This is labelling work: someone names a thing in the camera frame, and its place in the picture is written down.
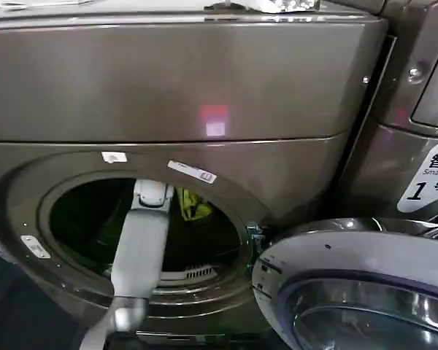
dryer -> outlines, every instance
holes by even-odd
[[[100,263],[136,179],[215,213],[169,235],[164,273],[185,278],[155,291],[152,343],[268,330],[250,287],[261,230],[312,219],[333,179],[386,22],[211,5],[0,7],[0,245],[83,324],[110,304]]]

screw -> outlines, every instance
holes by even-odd
[[[250,224],[247,225],[247,231],[252,236],[261,235],[263,233],[263,230],[261,229],[261,227],[259,227],[258,224],[254,223],[254,222],[251,222]]]
[[[409,70],[409,82],[420,82],[423,79],[423,72],[419,68]]]

sticker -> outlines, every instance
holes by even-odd
[[[171,169],[179,171],[180,173],[207,182],[208,184],[212,184],[217,178],[216,175],[211,174],[205,170],[194,168],[193,166],[187,166],[186,164],[183,163],[174,162],[173,160],[170,160],[167,166]]]
[[[32,254],[36,255],[39,259],[50,259],[50,254],[39,243],[34,236],[21,236],[21,241],[29,248]]]
[[[124,152],[102,152],[102,157],[109,164],[128,162]]]
[[[397,209],[410,213],[438,201],[438,145],[433,147],[397,203]]]

open washer door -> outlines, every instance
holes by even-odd
[[[253,269],[293,350],[438,349],[438,225],[335,219],[289,231]]]

front-loading washer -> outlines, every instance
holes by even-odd
[[[438,224],[344,218],[295,227],[261,254],[253,290],[292,350],[438,350]]]
[[[246,340],[269,328],[250,288],[261,228],[314,216],[386,25],[331,3],[162,4],[0,7],[0,245],[93,324],[121,194],[136,179],[189,190],[216,215],[170,235],[164,273],[185,278],[159,286],[139,334]]]
[[[331,216],[438,221],[438,2],[410,4],[404,14]]]

